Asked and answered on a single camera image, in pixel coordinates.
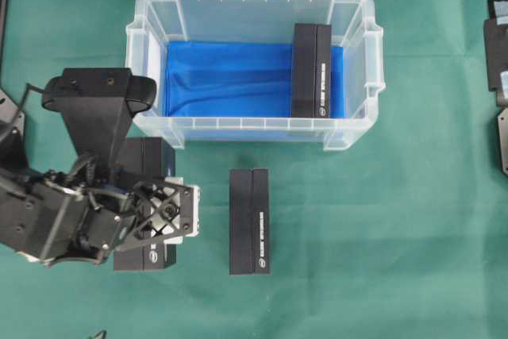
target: green cloth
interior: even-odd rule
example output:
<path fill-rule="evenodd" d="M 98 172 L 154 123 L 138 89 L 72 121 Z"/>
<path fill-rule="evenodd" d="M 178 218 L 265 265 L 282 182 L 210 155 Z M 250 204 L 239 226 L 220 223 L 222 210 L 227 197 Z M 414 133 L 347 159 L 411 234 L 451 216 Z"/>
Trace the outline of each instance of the green cloth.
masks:
<path fill-rule="evenodd" d="M 64 67 L 117 67 L 135 0 L 10 0 L 2 86 L 19 100 Z M 201 234 L 165 272 L 46 269 L 0 248 L 0 336 L 502 338 L 508 179 L 487 91 L 486 0 L 375 0 L 387 89 L 345 152 L 189 143 Z M 36 169 L 75 158 L 60 115 L 26 108 Z M 270 169 L 272 274 L 229 276 L 229 169 Z"/>

